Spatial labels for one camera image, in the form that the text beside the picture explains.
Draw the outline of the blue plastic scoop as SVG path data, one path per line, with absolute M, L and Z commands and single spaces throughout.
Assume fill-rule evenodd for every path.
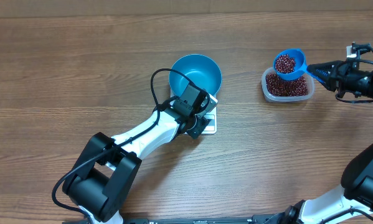
M 320 83 L 324 83 L 317 75 L 308 71 L 306 57 L 301 49 L 287 49 L 280 52 L 273 61 L 273 68 L 277 75 L 286 81 L 296 80 L 306 73 Z

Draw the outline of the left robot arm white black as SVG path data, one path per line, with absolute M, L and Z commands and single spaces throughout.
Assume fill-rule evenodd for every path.
M 193 139 L 209 121 L 205 115 L 218 104 L 205 90 L 188 84 L 181 96 L 157 104 L 151 117 L 132 130 L 108 137 L 96 133 L 72 170 L 56 186 L 76 204 L 86 223 L 120 223 L 124 204 L 142 160 L 180 134 Z

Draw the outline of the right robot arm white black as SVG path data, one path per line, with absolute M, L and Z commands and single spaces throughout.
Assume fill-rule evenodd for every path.
M 360 59 L 308 65 L 307 72 L 341 100 L 346 92 L 373 101 L 373 71 L 359 70 Z M 363 215 L 373 221 L 373 143 L 345 168 L 341 183 L 322 196 L 302 200 L 268 223 L 341 223 Z

